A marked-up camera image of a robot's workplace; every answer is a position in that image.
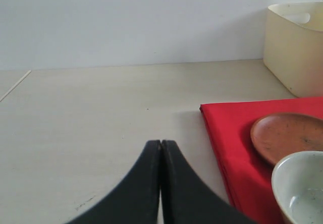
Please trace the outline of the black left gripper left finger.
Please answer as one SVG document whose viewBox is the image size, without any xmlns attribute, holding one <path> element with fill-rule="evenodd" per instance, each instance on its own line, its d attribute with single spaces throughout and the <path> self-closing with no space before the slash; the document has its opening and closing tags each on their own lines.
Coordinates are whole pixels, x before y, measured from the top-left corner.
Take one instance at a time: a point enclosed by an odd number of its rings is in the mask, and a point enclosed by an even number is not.
<svg viewBox="0 0 323 224">
<path fill-rule="evenodd" d="M 121 182 L 69 223 L 157 223 L 161 142 L 149 140 Z"/>
</svg>

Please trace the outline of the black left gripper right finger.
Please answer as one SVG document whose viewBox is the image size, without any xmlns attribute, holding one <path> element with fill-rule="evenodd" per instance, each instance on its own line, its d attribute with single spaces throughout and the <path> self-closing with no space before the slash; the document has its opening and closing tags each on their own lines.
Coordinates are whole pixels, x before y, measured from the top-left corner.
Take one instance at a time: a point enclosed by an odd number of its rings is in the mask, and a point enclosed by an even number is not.
<svg viewBox="0 0 323 224">
<path fill-rule="evenodd" d="M 164 223 L 255 223 L 215 194 L 173 140 L 163 140 L 160 166 Z"/>
</svg>

